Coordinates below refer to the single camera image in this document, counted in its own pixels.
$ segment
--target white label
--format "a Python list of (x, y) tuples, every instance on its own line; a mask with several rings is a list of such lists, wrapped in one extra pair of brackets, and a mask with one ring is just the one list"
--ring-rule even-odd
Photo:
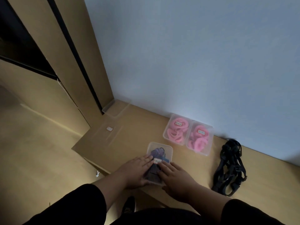
[(198, 130), (198, 133), (202, 134), (202, 135), (205, 135), (205, 132), (202, 131), (202, 130)]
[(177, 121), (177, 122), (175, 122), (175, 125), (182, 126), (182, 123), (181, 123), (181, 122), (179, 122), (179, 121)]
[(155, 163), (155, 164), (158, 164), (158, 163), (161, 163), (161, 162), (162, 162), (162, 160), (157, 159), (157, 158), (154, 158), (153, 160), (154, 160), (154, 163)]
[(111, 128), (111, 127), (107, 127), (106, 129), (110, 132), (113, 130), (113, 128)]

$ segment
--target finger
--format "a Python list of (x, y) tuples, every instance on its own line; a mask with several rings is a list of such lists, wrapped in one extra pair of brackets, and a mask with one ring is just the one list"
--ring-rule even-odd
[(142, 179), (142, 180), (141, 180), (141, 187), (143, 187), (143, 186), (145, 186), (145, 185), (149, 185), (149, 184), (151, 184), (150, 181), (148, 181), (148, 180), (146, 180), (146, 179)]
[(164, 172), (162, 172), (161, 170), (157, 171), (157, 174), (163, 180), (163, 182), (166, 183), (166, 181), (168, 179), (168, 176)]
[(140, 165), (144, 166), (145, 164), (149, 163), (152, 159), (153, 159), (153, 156), (150, 155), (148, 158), (142, 160), (142, 161), (140, 162)]
[(149, 168), (152, 166), (153, 163), (154, 163), (154, 160), (151, 160), (150, 162), (148, 162), (147, 164), (145, 164), (143, 166), (143, 171), (146, 172), (147, 170), (149, 170)]
[(159, 163), (158, 163), (158, 166), (162, 169), (162, 171), (163, 171), (167, 176), (169, 176), (169, 175), (172, 173), (172, 171), (170, 170), (170, 168), (167, 167), (164, 163), (159, 162)]
[(149, 156), (150, 156), (150, 154), (146, 154), (146, 155), (144, 155), (144, 156), (141, 156), (139, 159), (140, 159), (140, 160), (144, 160), (144, 159), (148, 158)]
[(171, 171), (176, 171), (176, 168), (172, 166), (170, 163), (163, 161), (163, 164), (166, 165)]
[(181, 166), (177, 165), (175, 162), (171, 162), (171, 165), (174, 166), (177, 170), (183, 170)]

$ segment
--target black elastic cord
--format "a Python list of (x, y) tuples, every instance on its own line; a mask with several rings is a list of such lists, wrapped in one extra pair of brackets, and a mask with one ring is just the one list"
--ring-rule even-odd
[[(222, 195), (231, 197), (240, 187), (241, 183), (247, 179), (246, 169), (241, 160), (241, 144), (230, 139), (222, 146), (220, 153), (221, 162), (214, 174), (212, 190)], [(224, 173), (224, 166), (227, 166), (227, 172)], [(226, 194), (227, 186), (231, 186), (231, 193)]]

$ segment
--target empty plastic container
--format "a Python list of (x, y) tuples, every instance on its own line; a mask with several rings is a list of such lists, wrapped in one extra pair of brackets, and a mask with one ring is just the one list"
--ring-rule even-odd
[(107, 119), (91, 137), (91, 140), (95, 143), (95, 146), (101, 142), (102, 145), (108, 147), (121, 129), (122, 125), (120, 125), (117, 121)]
[(145, 179), (156, 185), (163, 185), (163, 181), (157, 174), (160, 167), (157, 165), (158, 162), (163, 160), (166, 162), (172, 161), (173, 148), (169, 145), (164, 145), (156, 142), (150, 142), (148, 145), (147, 154), (153, 156), (155, 163), (150, 167), (150, 169), (145, 174)]
[(212, 148), (212, 140), (214, 138), (214, 128), (210, 125), (198, 121), (192, 121), (188, 132), (186, 147), (208, 156)]
[(103, 109), (103, 113), (111, 118), (118, 118), (129, 107), (131, 100), (128, 98), (113, 99)]
[(163, 132), (163, 137), (175, 144), (184, 145), (192, 120), (177, 114), (172, 114)]

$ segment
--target pink hair tie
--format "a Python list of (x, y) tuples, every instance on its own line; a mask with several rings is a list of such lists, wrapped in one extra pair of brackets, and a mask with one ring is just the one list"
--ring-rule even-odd
[(194, 141), (189, 140), (188, 143), (187, 143), (187, 145), (188, 145), (189, 148), (194, 149)]
[(193, 137), (195, 137), (195, 138), (203, 137), (203, 138), (208, 139), (209, 132), (203, 125), (198, 125), (194, 129)]
[(195, 151), (202, 151), (205, 146), (207, 145), (208, 140), (206, 138), (200, 137), (194, 143), (194, 150)]
[(170, 126), (173, 130), (181, 129), (184, 133), (188, 130), (188, 121), (182, 117), (175, 118)]
[(167, 129), (167, 134), (168, 134), (168, 137), (169, 137), (170, 140), (175, 141), (177, 143), (182, 142), (182, 140), (184, 139), (183, 138), (183, 131), (181, 131), (181, 130), (175, 131), (173, 129), (168, 128)]

